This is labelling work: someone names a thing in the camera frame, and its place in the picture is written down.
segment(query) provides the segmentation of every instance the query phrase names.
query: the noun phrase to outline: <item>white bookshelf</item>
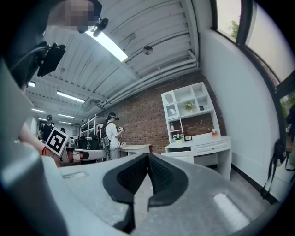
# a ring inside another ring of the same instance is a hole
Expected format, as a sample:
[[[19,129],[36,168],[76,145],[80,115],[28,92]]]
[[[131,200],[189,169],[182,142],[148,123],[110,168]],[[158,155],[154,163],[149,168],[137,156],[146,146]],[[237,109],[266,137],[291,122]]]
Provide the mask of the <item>white bookshelf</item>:
[[[173,142],[173,135],[183,134],[182,119],[211,114],[213,127],[220,135],[219,124],[216,112],[209,96],[209,93],[203,82],[192,84],[186,87],[178,88],[162,94],[165,118],[168,128],[169,142]],[[192,102],[194,105],[191,110],[185,109],[184,105]],[[180,129],[171,130],[170,124],[175,122]]]

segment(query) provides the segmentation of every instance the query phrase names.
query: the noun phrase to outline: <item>gray floor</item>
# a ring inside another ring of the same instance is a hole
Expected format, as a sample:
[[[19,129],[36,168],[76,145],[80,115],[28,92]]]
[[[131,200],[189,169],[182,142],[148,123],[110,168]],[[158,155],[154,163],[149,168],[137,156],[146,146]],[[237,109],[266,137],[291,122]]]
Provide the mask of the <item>gray floor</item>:
[[[259,212],[263,213],[268,207],[270,207],[270,203],[267,200],[262,199],[259,192],[233,169],[231,169],[230,180],[238,188],[247,190],[247,192],[253,196],[254,200],[256,201],[256,203],[253,205],[255,207],[259,207]],[[147,175],[137,193],[135,194],[134,211],[135,223],[137,227],[145,219],[148,213],[148,199],[152,195],[152,182]]]

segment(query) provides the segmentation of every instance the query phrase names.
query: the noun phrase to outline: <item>window frame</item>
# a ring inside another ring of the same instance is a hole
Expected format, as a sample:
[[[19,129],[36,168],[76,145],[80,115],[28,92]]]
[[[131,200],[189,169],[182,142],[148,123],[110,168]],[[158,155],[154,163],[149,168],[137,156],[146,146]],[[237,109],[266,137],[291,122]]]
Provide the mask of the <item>window frame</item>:
[[[251,50],[246,45],[246,40],[251,28],[252,15],[253,15],[253,6],[254,3],[252,0],[241,0],[241,18],[239,24],[239,30],[236,37],[236,41],[232,41],[227,35],[225,35],[222,31],[218,29],[218,10],[217,10],[217,2],[216,0],[210,0],[211,2],[211,10],[212,10],[212,27],[216,33],[222,35],[224,38],[229,40],[231,43],[235,44],[237,48],[239,48],[245,56],[252,62],[252,64],[256,67],[263,80],[265,81],[268,90],[271,94],[272,101],[274,103],[277,120],[279,125],[280,139],[286,144],[286,131],[285,131],[285,120],[283,117],[283,111],[281,108],[280,99],[289,93],[295,91],[295,70],[283,81],[281,81],[277,86],[275,86],[262,66],[262,64],[255,57],[257,56],[263,63],[267,66],[268,64],[253,50]],[[276,73],[268,66],[271,72],[277,77]]]

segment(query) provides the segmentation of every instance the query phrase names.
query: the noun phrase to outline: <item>fluorescent light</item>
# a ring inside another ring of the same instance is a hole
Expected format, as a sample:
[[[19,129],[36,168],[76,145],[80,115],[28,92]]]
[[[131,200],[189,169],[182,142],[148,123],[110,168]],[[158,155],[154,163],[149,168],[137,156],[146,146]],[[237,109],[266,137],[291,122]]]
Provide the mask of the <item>fluorescent light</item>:
[[[37,110],[37,109],[34,109],[34,108],[32,108],[32,110],[35,111],[35,112],[42,112],[42,113],[45,113],[45,111],[40,111],[40,110]]]
[[[85,101],[82,100],[82,99],[75,98],[75,97],[73,97],[73,96],[70,96],[70,95],[68,95],[68,94],[64,94],[64,93],[59,92],[59,91],[57,91],[57,95],[60,95],[60,96],[63,96],[63,97],[69,98],[69,99],[73,99],[73,100],[75,100],[75,101],[79,101],[79,102],[81,102],[81,103],[84,103],[84,102],[85,102]]]
[[[62,115],[62,114],[59,114],[59,116],[64,116],[64,117],[69,117],[69,118],[75,118],[73,116],[66,116],[66,115]]]
[[[36,84],[34,82],[29,82],[29,86],[36,87]]]
[[[101,32],[96,38],[93,37],[93,32],[91,31],[87,31],[86,34],[104,46],[111,54],[118,58],[119,61],[124,61],[128,58],[128,56],[103,32]]]

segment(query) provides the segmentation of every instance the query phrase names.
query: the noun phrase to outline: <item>backpack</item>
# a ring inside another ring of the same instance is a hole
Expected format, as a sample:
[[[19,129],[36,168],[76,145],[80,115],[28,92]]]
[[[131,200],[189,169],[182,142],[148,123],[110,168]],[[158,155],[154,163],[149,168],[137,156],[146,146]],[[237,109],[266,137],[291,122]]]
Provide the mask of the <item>backpack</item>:
[[[105,147],[109,147],[111,144],[111,141],[109,140],[109,138],[106,135],[106,127],[108,126],[109,123],[106,124],[105,127],[102,127],[102,129],[100,130],[100,138],[101,141],[103,142]]]

